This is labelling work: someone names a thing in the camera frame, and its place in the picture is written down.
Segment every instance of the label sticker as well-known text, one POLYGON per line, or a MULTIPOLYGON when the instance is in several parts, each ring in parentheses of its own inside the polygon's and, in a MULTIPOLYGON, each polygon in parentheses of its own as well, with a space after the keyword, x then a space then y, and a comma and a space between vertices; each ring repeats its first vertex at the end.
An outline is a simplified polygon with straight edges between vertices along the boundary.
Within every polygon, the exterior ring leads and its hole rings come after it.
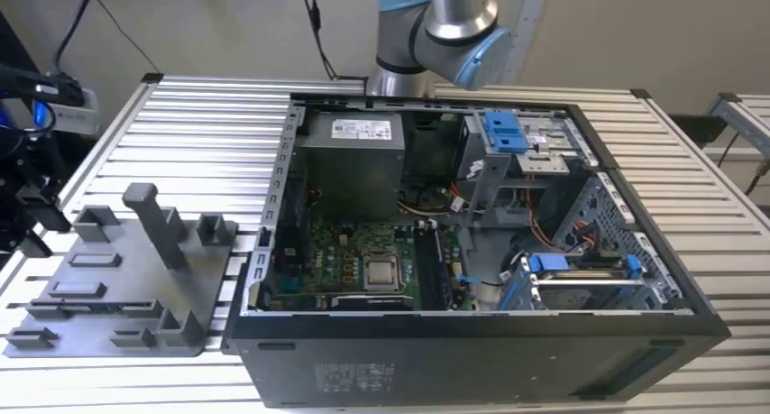
POLYGON ((332 122, 332 139, 390 141, 392 139, 390 121, 336 119, 332 122))
POLYGON ((388 393, 395 375, 395 363, 318 363, 315 389, 322 393, 388 393))
POLYGON ((462 209, 462 204, 465 203, 466 201, 461 197, 455 197, 455 200, 453 200, 453 205, 450 205, 448 207, 451 208, 453 211, 458 213, 459 210, 462 209))
POLYGON ((547 143, 549 140, 545 138, 545 136, 541 136, 539 134, 530 134, 527 136, 527 138, 530 139, 531 143, 547 143))

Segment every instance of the blue plastic latch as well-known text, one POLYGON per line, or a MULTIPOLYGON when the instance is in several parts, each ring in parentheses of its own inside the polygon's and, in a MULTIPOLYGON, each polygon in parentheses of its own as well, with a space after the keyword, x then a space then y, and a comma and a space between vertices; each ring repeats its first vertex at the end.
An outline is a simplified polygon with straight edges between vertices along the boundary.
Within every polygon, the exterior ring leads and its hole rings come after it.
POLYGON ((535 254, 533 258, 538 262, 539 270, 543 271, 569 270, 567 256, 563 256, 561 254, 535 254))
POLYGON ((642 263, 635 254, 626 256, 626 268, 629 269, 627 278, 639 279, 642 276, 642 263))
POLYGON ((535 254, 535 255, 530 256, 530 271, 538 272, 542 269, 543 269, 543 266, 541 264, 541 256, 538 256, 535 254))
POLYGON ((513 112, 487 111, 483 114, 483 128, 495 152, 525 153, 530 149, 513 112))

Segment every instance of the orange wire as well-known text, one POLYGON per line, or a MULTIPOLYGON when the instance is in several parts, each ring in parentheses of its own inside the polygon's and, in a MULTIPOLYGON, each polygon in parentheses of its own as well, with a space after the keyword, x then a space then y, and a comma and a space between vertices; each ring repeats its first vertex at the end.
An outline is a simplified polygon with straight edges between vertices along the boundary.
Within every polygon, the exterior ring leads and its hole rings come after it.
POLYGON ((466 200, 461 194, 459 194, 459 190, 458 190, 458 186, 455 185, 455 181, 450 181, 448 182, 448 191, 453 193, 453 195, 455 195, 458 198, 461 198, 462 200, 466 200))
POLYGON ((543 229, 541 228, 541 225, 538 224, 537 220, 534 219, 534 211, 531 210, 531 195, 530 195, 530 189, 527 189, 526 192, 526 199, 527 199, 527 210, 530 212, 530 230, 531 230, 531 234, 534 235, 534 237, 541 241, 541 243, 543 243, 543 245, 559 252, 565 252, 562 249, 559 249, 554 243, 551 243, 551 240, 547 239, 547 235, 543 232, 543 229))
MULTIPOLYGON (((587 225, 589 225, 589 223, 582 221, 582 220, 573 222, 573 227, 575 229, 582 229, 587 225)), ((582 239, 586 240, 589 242, 589 244, 591 245, 591 248, 595 247, 595 238, 597 238, 595 234, 589 234, 589 235, 585 235, 582 237, 582 239)))

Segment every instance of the white wall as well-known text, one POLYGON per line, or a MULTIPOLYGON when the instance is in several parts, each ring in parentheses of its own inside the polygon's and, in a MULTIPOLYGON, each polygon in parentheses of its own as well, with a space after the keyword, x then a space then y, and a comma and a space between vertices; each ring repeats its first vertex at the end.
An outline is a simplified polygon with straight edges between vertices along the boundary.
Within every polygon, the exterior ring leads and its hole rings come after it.
POLYGON ((770 94, 769 0, 547 0, 519 83, 642 87, 673 113, 770 94))
MULTIPOLYGON (((0 0, 41 69, 80 0, 0 0)), ((128 34, 168 74, 326 78, 302 0, 103 0, 128 34)), ((514 25, 523 0, 499 0, 514 25)), ((339 74, 367 75, 376 48, 378 0, 319 0, 326 54, 339 74)), ((63 68, 96 90, 110 120, 150 70, 92 2, 63 68)))

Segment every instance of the motherboard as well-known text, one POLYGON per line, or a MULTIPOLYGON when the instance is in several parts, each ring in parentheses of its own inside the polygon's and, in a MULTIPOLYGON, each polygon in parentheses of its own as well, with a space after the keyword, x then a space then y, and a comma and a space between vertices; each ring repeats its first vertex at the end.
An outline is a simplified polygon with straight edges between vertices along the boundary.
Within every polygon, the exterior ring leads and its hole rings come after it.
POLYGON ((303 256, 300 267, 278 276, 275 310, 471 306, 457 277, 462 258, 451 226, 316 223, 303 256), (426 241, 424 233, 436 237, 426 241))

